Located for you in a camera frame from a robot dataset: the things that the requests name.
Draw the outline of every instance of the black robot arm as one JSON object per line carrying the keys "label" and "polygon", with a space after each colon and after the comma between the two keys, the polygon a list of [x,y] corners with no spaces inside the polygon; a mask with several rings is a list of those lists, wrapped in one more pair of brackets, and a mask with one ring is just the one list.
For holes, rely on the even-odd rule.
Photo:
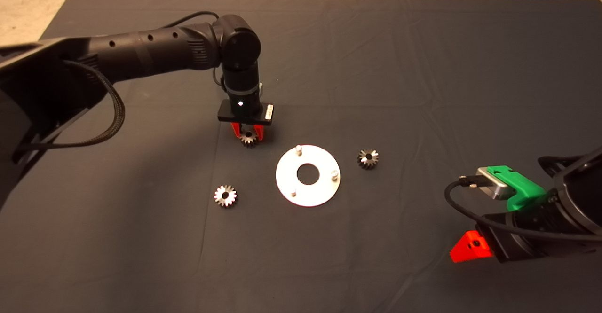
{"label": "black robot arm", "polygon": [[[219,120],[270,125],[271,110],[267,117],[260,102],[260,52],[258,36],[235,15],[213,24],[0,47],[0,208],[41,154],[59,147],[54,139],[121,80],[221,65],[218,82],[228,99]],[[120,100],[114,102],[117,111]]]}

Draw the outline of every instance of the center hole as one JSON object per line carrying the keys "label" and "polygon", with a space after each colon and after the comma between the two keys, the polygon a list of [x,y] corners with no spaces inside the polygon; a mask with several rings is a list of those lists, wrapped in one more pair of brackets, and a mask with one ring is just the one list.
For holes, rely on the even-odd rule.
{"label": "center hole", "polygon": [[315,184],[318,181],[318,177],[320,177],[320,172],[318,172],[318,168],[314,165],[303,164],[297,170],[297,178],[305,185]]}

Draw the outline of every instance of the table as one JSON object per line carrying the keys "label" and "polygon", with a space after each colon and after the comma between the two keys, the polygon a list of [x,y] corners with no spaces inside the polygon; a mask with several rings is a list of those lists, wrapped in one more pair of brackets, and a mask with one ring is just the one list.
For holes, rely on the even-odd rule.
{"label": "table", "polygon": [[[0,214],[0,311],[599,311],[602,254],[453,264],[473,223],[443,188],[507,164],[551,187],[542,155],[602,142],[597,0],[67,0],[44,37],[153,29],[196,10],[243,16],[262,41],[265,142],[217,122],[208,71],[117,84],[122,131],[49,152]],[[109,100],[70,127],[103,130]],[[296,144],[341,186],[317,208],[275,183]],[[373,171],[361,148],[380,152]],[[213,191],[232,184],[224,210]],[[503,204],[458,193],[477,212]]]}

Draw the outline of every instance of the connector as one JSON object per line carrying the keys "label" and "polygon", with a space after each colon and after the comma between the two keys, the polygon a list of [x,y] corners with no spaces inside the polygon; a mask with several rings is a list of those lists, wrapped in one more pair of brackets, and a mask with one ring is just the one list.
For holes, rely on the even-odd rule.
{"label": "connector", "polygon": [[489,178],[487,178],[486,176],[460,176],[460,178],[458,178],[458,181],[460,181],[460,186],[462,187],[472,187],[472,188],[477,188],[477,187],[489,187],[492,186],[493,183],[491,182],[491,180],[489,180]]}
{"label": "connector", "polygon": [[491,185],[481,188],[481,191],[485,192],[491,199],[508,200],[516,195],[516,191],[497,178],[495,174],[489,172],[488,167],[479,167],[479,169],[477,169],[477,176],[487,177],[488,180],[491,181]]}

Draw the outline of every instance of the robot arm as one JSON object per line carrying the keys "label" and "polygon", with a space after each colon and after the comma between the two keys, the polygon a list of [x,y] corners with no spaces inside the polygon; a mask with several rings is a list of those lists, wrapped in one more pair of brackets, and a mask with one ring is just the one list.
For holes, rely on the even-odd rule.
{"label": "robot arm", "polygon": [[213,24],[0,47],[0,208],[43,152],[58,147],[54,139],[115,82],[221,65],[228,99],[218,119],[270,125],[273,106],[260,102],[260,51],[257,35],[235,15]]}
{"label": "robot arm", "polygon": [[[540,157],[539,164],[554,179],[548,191],[507,166],[481,168],[447,187],[447,202],[476,221],[476,230],[466,232],[451,251],[454,262],[565,257],[602,245],[602,148],[583,156]],[[472,213],[452,199],[457,186],[506,200],[508,212]]]}

